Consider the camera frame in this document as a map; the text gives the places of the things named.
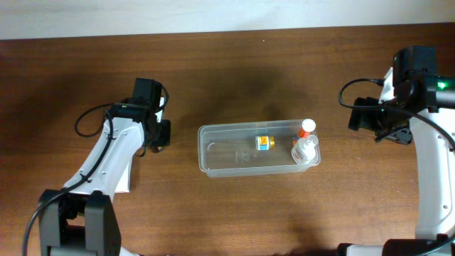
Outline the white green medicine box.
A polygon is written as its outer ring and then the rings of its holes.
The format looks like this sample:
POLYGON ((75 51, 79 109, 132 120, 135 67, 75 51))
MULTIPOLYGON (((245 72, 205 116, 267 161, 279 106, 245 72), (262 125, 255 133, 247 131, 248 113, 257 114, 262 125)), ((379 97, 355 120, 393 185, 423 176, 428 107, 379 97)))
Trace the white green medicine box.
POLYGON ((115 189, 115 193, 129 193, 130 192, 131 168, 132 168, 132 159, 129 160, 127 166, 125 167, 124 172, 115 189))

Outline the orange tube white cap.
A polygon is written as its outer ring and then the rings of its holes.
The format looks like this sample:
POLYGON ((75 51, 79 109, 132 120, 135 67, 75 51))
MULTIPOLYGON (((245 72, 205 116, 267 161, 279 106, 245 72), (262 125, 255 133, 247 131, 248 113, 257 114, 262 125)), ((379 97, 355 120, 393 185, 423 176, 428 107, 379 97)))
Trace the orange tube white cap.
POLYGON ((316 129, 316 123, 312 119, 304 119, 301 123, 300 129, 293 140, 293 145, 295 146, 296 143, 300 138, 307 138, 309 135, 312 135, 312 132, 316 129))

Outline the white plastic bottle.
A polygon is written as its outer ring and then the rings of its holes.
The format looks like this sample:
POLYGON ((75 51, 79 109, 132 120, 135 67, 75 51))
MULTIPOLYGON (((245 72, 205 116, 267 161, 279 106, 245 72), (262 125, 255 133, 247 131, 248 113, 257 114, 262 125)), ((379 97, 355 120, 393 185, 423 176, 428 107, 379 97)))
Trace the white plastic bottle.
POLYGON ((299 165, 310 164, 316 157, 318 143, 316 135, 299 138, 291 150, 293 160, 299 165))

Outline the small gold lid jar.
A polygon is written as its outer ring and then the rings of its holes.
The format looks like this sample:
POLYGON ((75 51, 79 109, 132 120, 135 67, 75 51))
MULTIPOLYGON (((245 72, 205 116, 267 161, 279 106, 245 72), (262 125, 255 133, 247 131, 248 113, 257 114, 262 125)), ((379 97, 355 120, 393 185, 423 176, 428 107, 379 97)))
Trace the small gold lid jar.
POLYGON ((275 140, 272 136, 256 136, 255 146, 257 151, 269 151, 275 147, 275 140))

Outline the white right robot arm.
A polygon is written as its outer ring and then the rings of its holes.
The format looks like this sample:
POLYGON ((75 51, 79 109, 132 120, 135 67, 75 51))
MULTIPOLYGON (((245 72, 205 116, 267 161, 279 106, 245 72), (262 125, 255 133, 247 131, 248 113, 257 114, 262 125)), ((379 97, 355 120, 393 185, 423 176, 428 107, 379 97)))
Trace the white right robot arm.
POLYGON ((349 105, 349 129, 375 133, 375 141, 414 144, 419 216, 413 239, 384 245, 342 243, 337 255, 454 254, 454 78, 437 72, 436 50, 410 46, 396 52, 380 97, 349 105))

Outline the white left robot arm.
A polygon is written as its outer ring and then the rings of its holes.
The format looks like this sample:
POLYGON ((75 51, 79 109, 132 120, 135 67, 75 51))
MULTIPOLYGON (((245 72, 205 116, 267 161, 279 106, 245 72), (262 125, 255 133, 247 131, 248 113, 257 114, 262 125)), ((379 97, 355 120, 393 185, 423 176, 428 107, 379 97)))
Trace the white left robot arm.
POLYGON ((97 143, 60 190, 41 195, 24 234, 23 255, 36 221, 42 255, 130 255, 112 201, 138 150, 159 153, 170 144, 171 121, 162 117, 168 101, 160 82, 138 78, 131 97, 101 106, 97 143))

